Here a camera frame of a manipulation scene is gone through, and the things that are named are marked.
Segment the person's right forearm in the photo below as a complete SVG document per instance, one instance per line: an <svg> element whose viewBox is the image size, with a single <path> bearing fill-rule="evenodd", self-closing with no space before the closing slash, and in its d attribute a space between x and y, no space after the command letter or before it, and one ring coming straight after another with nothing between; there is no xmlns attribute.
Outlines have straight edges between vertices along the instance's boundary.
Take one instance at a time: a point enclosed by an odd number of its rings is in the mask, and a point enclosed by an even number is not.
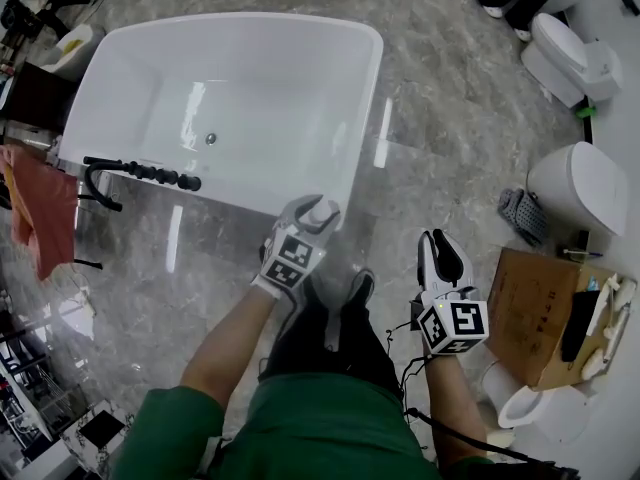
<svg viewBox="0 0 640 480"><path fill-rule="evenodd" d="M486 441L486 429L477 403L456 356L436 356L426 364L425 375L431 418L477 441ZM469 458L486 453L441 430L432 428L439 469L444 472Z"/></svg>

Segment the orange-pink towel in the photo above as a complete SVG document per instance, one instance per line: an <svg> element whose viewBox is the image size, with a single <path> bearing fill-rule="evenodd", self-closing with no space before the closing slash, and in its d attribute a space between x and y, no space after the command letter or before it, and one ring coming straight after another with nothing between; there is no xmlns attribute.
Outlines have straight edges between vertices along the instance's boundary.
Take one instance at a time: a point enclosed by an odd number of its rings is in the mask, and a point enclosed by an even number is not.
<svg viewBox="0 0 640 480"><path fill-rule="evenodd" d="M77 180L17 145L0 146L9 190L12 239L31 252L39 280L74 261Z"/></svg>

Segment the person's left forearm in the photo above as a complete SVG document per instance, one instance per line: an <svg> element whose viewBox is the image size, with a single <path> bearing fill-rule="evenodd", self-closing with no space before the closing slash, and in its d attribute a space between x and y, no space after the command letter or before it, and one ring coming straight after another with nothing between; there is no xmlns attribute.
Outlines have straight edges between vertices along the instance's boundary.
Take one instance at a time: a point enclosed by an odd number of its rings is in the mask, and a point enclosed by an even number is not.
<svg viewBox="0 0 640 480"><path fill-rule="evenodd" d="M226 410L276 302L268 291L252 286L207 334L186 366L180 385L206 394Z"/></svg>

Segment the white bathtub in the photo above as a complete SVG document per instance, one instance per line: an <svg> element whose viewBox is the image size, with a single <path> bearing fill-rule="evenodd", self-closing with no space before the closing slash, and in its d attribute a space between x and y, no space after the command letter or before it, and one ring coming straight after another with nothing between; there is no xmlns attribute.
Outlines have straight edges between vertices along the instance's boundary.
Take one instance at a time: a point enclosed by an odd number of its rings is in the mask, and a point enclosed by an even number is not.
<svg viewBox="0 0 640 480"><path fill-rule="evenodd" d="M81 80L59 155L196 176L201 197L264 214L310 194L346 210L383 45L368 25L290 13L116 29Z"/></svg>

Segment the black pouch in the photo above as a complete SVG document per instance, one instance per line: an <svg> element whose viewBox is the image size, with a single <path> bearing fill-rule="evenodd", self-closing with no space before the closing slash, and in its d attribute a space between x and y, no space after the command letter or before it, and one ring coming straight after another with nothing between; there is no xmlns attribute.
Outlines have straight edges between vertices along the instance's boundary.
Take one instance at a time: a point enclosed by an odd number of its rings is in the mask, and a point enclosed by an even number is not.
<svg viewBox="0 0 640 480"><path fill-rule="evenodd" d="M587 336L599 296L600 291L581 291L573 294L571 312L561 342L563 362L572 363L576 360Z"/></svg>

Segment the person's shoe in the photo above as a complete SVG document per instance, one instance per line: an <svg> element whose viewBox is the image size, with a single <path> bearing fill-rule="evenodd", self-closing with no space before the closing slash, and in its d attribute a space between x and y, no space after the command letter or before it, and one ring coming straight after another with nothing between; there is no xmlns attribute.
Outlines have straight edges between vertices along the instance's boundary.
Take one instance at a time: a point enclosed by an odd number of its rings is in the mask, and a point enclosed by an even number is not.
<svg viewBox="0 0 640 480"><path fill-rule="evenodd" d="M375 289L374 273L364 268L353 278L344 306L365 308Z"/></svg>
<svg viewBox="0 0 640 480"><path fill-rule="evenodd" d="M293 324L296 318L301 316L305 310L314 311L315 309L324 310L326 308L315 281L319 281L319 278L315 275L310 275L293 291L285 292L291 308L283 323L284 330Z"/></svg>

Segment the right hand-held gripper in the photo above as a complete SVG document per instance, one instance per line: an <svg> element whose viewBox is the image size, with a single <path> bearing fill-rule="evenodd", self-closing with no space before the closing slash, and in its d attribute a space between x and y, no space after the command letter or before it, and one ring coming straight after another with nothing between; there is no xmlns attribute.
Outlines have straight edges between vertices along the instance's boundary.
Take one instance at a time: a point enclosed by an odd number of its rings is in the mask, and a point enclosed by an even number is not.
<svg viewBox="0 0 640 480"><path fill-rule="evenodd" d="M411 301L411 329L421 333L429 355L462 354L489 337L487 302L471 286L471 260L442 229L435 229L432 235L425 231L420 236L417 279L423 292ZM440 288L441 280L461 289L432 291Z"/></svg>

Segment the white toilet with tank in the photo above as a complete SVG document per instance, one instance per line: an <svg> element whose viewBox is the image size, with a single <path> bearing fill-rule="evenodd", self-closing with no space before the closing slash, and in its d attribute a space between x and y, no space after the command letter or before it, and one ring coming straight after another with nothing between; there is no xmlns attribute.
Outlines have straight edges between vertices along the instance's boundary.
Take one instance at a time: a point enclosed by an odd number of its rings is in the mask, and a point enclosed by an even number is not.
<svg viewBox="0 0 640 480"><path fill-rule="evenodd" d="M522 51L521 61L568 108L585 98L606 101L622 90L622 65L608 43L586 43L562 21L546 13L534 17L531 41Z"/></svg>

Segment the person's green shirt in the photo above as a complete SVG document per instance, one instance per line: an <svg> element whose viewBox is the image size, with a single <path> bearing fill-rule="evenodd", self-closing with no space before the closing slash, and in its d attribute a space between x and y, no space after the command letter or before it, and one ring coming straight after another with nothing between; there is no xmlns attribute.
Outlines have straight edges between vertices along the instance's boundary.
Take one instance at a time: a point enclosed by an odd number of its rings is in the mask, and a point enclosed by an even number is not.
<svg viewBox="0 0 640 480"><path fill-rule="evenodd" d="M473 480L492 463L440 470L423 456L390 392L338 374L296 374L259 384L235 437L218 440L225 413L179 386L150 391L112 480Z"/></svg>

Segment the small white toilet bowl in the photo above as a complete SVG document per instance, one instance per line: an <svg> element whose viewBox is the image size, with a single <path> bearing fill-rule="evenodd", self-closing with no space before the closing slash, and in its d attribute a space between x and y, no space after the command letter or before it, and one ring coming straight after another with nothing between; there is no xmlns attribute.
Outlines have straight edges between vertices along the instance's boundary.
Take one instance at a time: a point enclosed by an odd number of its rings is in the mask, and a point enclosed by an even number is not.
<svg viewBox="0 0 640 480"><path fill-rule="evenodd" d="M534 392L527 386L491 395L500 427L537 431L552 444L569 444L590 420L587 398L573 387Z"/></svg>

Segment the white tankless toilet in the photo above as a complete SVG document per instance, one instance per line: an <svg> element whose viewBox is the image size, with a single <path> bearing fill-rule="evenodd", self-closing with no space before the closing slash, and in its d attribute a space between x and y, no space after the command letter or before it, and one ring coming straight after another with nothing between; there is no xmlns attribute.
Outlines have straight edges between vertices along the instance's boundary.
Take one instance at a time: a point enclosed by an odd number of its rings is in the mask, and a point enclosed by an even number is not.
<svg viewBox="0 0 640 480"><path fill-rule="evenodd" d="M590 143L581 141L546 155L528 172L526 187L545 212L578 229L625 233L627 175Z"/></svg>

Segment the person's right shoe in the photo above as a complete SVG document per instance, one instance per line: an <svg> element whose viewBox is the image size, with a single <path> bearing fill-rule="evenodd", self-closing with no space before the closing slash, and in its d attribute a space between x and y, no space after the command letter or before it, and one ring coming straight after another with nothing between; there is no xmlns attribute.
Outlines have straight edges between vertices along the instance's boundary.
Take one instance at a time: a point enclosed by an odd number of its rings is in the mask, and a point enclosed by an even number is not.
<svg viewBox="0 0 640 480"><path fill-rule="evenodd" d="M344 306L365 308L375 289L374 273L364 268L353 278Z"/></svg>

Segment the small white tub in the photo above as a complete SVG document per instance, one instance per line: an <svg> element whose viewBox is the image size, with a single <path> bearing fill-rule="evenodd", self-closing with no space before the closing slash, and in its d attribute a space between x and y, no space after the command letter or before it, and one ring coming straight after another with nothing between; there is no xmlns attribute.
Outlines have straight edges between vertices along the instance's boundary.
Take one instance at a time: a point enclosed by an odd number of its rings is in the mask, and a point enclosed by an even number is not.
<svg viewBox="0 0 640 480"><path fill-rule="evenodd" d="M106 32L100 26L80 24L47 52L41 68L71 82L80 82Z"/></svg>

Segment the black bathtub faucet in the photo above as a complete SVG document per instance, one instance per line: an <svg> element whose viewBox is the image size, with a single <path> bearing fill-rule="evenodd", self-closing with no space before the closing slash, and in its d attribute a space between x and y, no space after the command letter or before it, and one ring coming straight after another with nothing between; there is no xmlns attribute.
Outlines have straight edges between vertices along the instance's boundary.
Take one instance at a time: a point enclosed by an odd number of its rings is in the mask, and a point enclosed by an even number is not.
<svg viewBox="0 0 640 480"><path fill-rule="evenodd" d="M84 186L89 191L89 195L84 198L95 200L103 207L115 212L122 211L122 204L116 202L111 197L106 196L96 187L92 181L92 175L94 172L123 172L134 176L138 180L150 180L157 182L158 184L177 186L181 190L191 192L197 192L202 187L202 181L197 176L179 174L174 170L145 166L135 161L123 162L121 160L109 160L85 156L83 164L86 166L84 171Z"/></svg>

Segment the cardboard box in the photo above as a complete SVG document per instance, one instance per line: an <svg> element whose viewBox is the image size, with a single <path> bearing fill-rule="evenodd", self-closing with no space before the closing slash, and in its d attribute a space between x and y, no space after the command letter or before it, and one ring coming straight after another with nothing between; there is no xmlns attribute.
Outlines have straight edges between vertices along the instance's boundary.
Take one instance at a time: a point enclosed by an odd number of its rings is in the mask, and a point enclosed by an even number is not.
<svg viewBox="0 0 640 480"><path fill-rule="evenodd" d="M572 363L561 359L573 294L600 291L587 336ZM489 296L487 347L516 380L540 392L605 374L620 314L635 280L589 264L504 248Z"/></svg>

